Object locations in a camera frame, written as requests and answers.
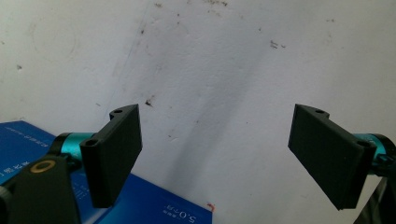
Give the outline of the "blue cardboard box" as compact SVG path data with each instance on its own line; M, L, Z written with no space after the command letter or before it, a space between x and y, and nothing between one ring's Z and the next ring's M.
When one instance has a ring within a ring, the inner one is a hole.
M25 121L0 123L0 185L42 157L55 136ZM86 176L71 174L83 224L212 224L212 213L136 175L129 175L114 206L92 206Z

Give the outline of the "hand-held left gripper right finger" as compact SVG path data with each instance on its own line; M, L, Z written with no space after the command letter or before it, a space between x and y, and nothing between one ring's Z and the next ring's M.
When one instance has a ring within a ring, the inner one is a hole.
M288 147L338 210L357 206L367 175L396 185L396 144L379 133L349 133L321 109L294 107Z

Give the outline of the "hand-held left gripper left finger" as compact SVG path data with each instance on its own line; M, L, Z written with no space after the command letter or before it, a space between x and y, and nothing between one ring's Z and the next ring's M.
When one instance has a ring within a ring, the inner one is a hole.
M109 113L109 122L96 133L62 133L49 153L66 157L71 169L83 171L92 205L112 206L143 147L139 106L127 105Z

